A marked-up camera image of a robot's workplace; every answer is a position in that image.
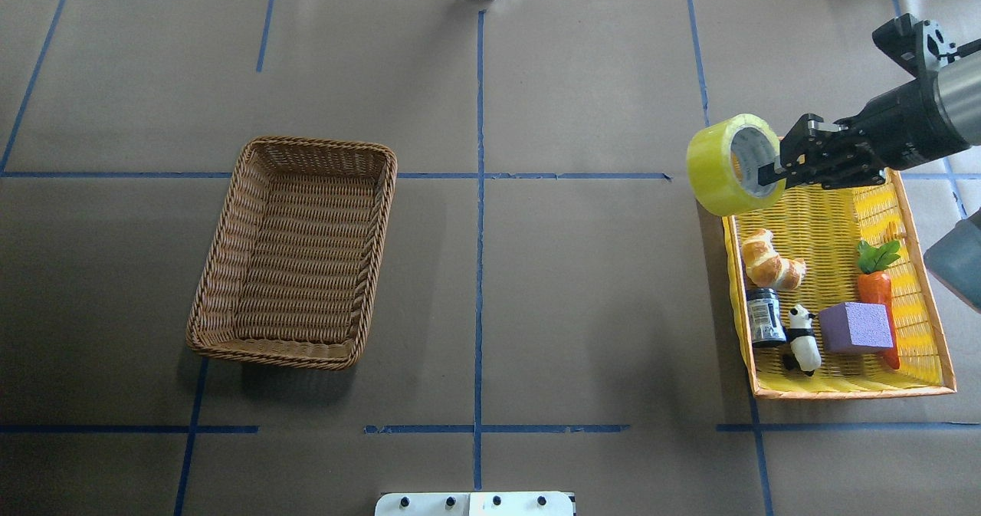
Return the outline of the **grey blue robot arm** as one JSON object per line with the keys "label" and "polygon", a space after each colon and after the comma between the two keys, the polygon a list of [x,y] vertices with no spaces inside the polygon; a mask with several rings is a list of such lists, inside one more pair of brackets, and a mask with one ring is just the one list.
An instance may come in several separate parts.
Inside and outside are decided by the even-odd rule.
{"label": "grey blue robot arm", "polygon": [[957,44],[935,21],[908,13],[877,28],[872,40],[910,80],[853,117],[828,123],[803,114],[778,155],[750,174],[751,185],[878,186],[887,169],[907,170],[979,145],[978,41]]}

